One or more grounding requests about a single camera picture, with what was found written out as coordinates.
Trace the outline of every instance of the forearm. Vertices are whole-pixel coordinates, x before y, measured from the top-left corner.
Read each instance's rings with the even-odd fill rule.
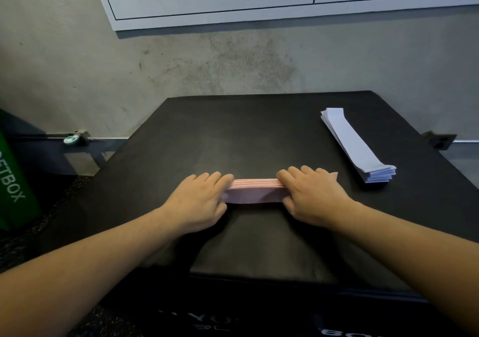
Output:
[[[336,231],[479,335],[479,244],[356,203]]]
[[[65,334],[144,258],[179,236],[161,209],[0,275],[0,335]]]

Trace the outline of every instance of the pink paper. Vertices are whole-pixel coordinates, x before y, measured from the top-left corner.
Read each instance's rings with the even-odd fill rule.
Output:
[[[227,203],[268,203],[283,202],[289,196],[288,190],[276,178],[236,179],[221,195],[220,201]]]

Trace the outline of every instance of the black mat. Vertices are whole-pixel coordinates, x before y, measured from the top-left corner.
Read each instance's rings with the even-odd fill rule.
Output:
[[[397,176],[365,185],[320,111],[347,120]],[[159,207],[192,173],[272,178],[288,166],[338,171],[357,201],[479,242],[476,189],[381,98],[350,93],[169,98],[65,207],[43,235],[42,252],[120,225]],[[231,206],[219,225],[159,253],[178,272],[408,290],[362,250],[296,222],[280,204]]]

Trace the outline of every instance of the stack of paper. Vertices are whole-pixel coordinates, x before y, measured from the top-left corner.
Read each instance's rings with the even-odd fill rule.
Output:
[[[327,108],[321,114],[321,119],[366,183],[389,182],[392,179],[396,167],[380,162],[348,123],[342,108]]]
[[[221,195],[220,201],[227,203],[283,202],[288,190],[276,178],[236,179]]]

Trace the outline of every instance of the concrete wall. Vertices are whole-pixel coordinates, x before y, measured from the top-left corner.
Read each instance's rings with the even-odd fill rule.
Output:
[[[0,0],[0,109],[124,136],[168,97],[369,89],[419,132],[479,138],[478,39],[477,7],[117,35],[100,0]]]

